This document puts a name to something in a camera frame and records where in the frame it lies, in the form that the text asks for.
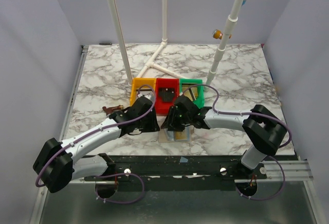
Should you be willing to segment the orange knob on pole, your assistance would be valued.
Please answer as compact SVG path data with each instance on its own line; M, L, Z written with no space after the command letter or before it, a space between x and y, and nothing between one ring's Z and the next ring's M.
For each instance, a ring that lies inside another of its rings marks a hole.
M224 35L225 35L225 34L224 34L223 32L221 32L220 30L218 30L218 29L215 29L215 30L213 31L213 34L212 34L213 38L214 38L214 39L217 39L217 40L221 40L221 39L223 38Z

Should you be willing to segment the brown small tool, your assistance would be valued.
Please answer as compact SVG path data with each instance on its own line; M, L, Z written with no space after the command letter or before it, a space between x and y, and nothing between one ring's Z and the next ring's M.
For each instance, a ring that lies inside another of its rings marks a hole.
M112 114L113 112L115 111L119 111L119 110L123 110L124 107L123 105L117 105L117 106L111 106L111 107L106 107L106 106L103 106L102 107L102 110L107 114Z

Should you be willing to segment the green plastic bin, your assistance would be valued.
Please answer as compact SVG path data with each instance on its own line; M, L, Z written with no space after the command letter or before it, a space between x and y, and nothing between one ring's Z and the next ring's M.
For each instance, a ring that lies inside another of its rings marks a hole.
M197 105L198 108L202 108L204 106L205 100L204 100L204 87L202 86L203 81L201 79L179 79L179 90L180 93L182 92L182 85L190 85L191 87L197 87L198 90L198 98L196 101L193 101L195 105Z

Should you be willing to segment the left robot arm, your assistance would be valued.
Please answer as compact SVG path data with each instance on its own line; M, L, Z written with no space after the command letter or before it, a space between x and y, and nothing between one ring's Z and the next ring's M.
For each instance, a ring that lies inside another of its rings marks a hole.
M48 139L38 154L33 170L37 173L35 185L47 187L55 193L69 182L79 178L114 174L115 164L109 156L89 152L124 135L138 130L152 133L160 130L152 98L141 96L132 106L115 111L90 130L69 139Z

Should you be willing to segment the white left PVC pole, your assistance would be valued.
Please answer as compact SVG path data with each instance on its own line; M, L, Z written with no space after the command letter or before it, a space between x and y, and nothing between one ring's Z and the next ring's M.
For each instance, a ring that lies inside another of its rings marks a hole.
M129 63L129 59L127 56L127 51L126 51L126 47L125 47L125 43L124 43L124 38L123 38L123 34L122 34L116 0L107 0L107 4L108 4L109 10L111 12L112 20L114 23L115 32L117 35L118 45L119 45L121 57L123 60L123 65L124 65L124 69L126 72L126 76L127 76L128 82L131 84L133 81L133 76L131 73L130 63Z

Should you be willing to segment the beige card holder wallet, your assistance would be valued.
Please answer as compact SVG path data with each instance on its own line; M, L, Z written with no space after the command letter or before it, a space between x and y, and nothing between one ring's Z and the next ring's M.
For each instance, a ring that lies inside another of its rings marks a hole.
M194 128L188 126L182 132L168 131L167 129L161 129L158 134L158 141L160 143L171 143L171 142L190 142L192 141L192 134Z

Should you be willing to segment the white PVC jointed pole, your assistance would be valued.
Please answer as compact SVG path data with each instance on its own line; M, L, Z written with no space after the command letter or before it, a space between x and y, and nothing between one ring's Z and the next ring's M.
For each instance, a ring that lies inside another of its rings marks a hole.
M241 6L242 2L243 2L243 0L234 0L232 9L231 9L230 14L228 15L226 23L225 23L225 27L224 27L224 31L223 31L223 33L225 35L221 39L221 42L216 49L212 66L210 67L208 75L207 75L207 80L206 80L207 85L211 84L211 82L213 81L213 79L216 75L218 65L219 65L220 61L222 60L223 55L226 51L226 46L227 46L228 40L230 39L230 36L232 35L232 32L239 19L239 12L242 7Z

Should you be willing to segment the yellow plastic bin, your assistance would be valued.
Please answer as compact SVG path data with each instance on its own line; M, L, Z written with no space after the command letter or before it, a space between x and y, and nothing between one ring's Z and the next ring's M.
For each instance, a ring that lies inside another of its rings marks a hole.
M132 106L135 102L137 98L137 92L140 87L142 87L140 93L152 92L151 89L147 86L150 86L155 90L156 78L133 78L130 95L130 106Z

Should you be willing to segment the black VIP card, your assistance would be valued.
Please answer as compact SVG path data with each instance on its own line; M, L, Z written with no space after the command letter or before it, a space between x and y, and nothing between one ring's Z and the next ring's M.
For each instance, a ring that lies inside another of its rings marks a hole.
M160 88L158 94L163 103L172 103L176 98L176 91L174 88Z

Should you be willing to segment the red plastic bin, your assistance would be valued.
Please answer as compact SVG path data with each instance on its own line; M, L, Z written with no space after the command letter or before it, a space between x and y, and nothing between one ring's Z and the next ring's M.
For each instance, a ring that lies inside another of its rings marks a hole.
M172 103L163 103L158 94L158 90L160 88L174 88L176 91L176 98L179 95L179 79L169 79L169 78L157 78L156 79L156 103L155 103L155 110L158 115L167 115L170 106L173 105L174 101Z

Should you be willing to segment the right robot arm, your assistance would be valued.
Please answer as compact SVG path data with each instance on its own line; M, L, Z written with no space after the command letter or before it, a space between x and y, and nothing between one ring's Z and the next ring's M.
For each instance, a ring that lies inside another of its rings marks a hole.
M236 167L249 174L263 159L276 154L288 132L286 125L263 105L255 105L246 112L215 111L210 106L199 108L186 96L179 96L169 108L161 128L182 132L188 126L245 132L252 146L242 155Z

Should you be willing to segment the gold cards stack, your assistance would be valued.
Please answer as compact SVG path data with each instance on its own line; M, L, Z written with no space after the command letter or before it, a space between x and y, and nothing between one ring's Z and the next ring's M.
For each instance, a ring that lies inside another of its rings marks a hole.
M190 88L190 85L182 85L182 92L184 96L188 97L191 101L196 101L198 98L197 87Z

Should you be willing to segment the black mounting rail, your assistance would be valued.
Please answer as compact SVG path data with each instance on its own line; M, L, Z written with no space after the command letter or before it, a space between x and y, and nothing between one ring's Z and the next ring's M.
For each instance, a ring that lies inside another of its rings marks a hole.
M243 169L239 156L111 156L104 178L88 176L102 189L111 183L122 192L146 191L233 191L235 182L252 177L266 179L265 166Z

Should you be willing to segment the gold credit card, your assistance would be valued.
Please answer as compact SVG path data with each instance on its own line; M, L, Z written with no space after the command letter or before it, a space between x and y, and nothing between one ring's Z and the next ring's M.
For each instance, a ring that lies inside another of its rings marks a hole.
M189 140L189 133L183 132L174 132L174 140L175 141L188 141Z

